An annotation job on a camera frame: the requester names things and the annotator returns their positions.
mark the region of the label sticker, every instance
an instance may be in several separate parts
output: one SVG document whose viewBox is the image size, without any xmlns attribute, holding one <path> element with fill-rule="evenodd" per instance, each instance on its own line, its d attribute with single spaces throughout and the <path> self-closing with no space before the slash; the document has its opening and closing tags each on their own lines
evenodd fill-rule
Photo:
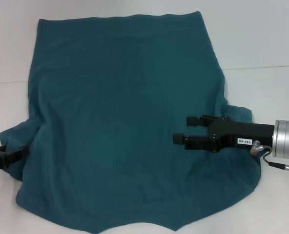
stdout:
<svg viewBox="0 0 289 234">
<path fill-rule="evenodd" d="M 252 145 L 252 140 L 251 139 L 238 138 L 238 144 Z"/>
</svg>

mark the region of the white table surface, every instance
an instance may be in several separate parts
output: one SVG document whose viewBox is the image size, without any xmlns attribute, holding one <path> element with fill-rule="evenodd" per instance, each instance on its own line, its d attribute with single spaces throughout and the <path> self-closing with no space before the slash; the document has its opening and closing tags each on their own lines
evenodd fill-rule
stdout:
<svg viewBox="0 0 289 234">
<path fill-rule="evenodd" d="M 184 14 L 198 10 L 224 70 L 229 103 L 251 109 L 259 123 L 289 120 L 289 0 L 0 0 L 0 132 L 27 118 L 26 80 L 38 19 Z M 267 66 L 288 67 L 256 68 Z M 20 185 L 0 171 L 0 234 L 81 233 L 18 207 L 14 197 Z M 131 224 L 104 233 L 174 232 L 153 224 Z M 177 233 L 289 233 L 289 172 L 262 162 L 262 178 L 251 195 Z"/>
</svg>

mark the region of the robotic arm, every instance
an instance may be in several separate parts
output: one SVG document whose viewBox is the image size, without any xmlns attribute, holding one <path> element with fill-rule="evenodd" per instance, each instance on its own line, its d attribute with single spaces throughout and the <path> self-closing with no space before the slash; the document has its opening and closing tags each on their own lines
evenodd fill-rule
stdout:
<svg viewBox="0 0 289 234">
<path fill-rule="evenodd" d="M 268 162 L 266 156 L 289 159 L 289 121 L 277 120 L 275 125 L 240 123 L 228 116 L 212 117 L 202 115 L 200 118 L 187 117 L 188 126 L 205 126 L 207 136 L 190 136 L 173 134 L 173 143 L 184 145 L 187 150 L 208 150 L 219 152 L 226 147 L 250 149 L 256 156 L 259 151 L 267 150 L 263 159 L 269 166 L 289 170 L 289 165 Z"/>
</svg>

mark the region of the teal shirt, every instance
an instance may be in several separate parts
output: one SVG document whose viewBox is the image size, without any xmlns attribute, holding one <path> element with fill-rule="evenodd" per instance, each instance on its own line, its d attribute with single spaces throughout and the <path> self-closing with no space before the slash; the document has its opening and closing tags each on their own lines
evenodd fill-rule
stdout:
<svg viewBox="0 0 289 234">
<path fill-rule="evenodd" d="M 224 75 L 202 16 L 71 19 L 38 24 L 28 83 L 29 119 L 3 133 L 29 145 L 7 172 L 16 202 L 57 224 L 99 233 L 148 222 L 177 230 L 235 204 L 261 168 L 247 150 L 185 151 L 186 116 L 228 115 Z"/>
</svg>

